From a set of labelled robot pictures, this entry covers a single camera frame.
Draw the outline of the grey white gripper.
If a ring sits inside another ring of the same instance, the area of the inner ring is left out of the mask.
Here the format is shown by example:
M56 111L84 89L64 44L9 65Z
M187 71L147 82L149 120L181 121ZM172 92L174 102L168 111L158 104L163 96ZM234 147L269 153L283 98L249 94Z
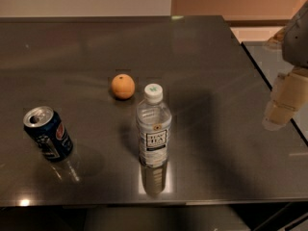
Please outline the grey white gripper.
M283 59L296 66L288 74L279 73L274 80L270 101L265 109L263 125L277 131L284 127L308 102L308 1L292 19L271 38L265 46L280 49Z

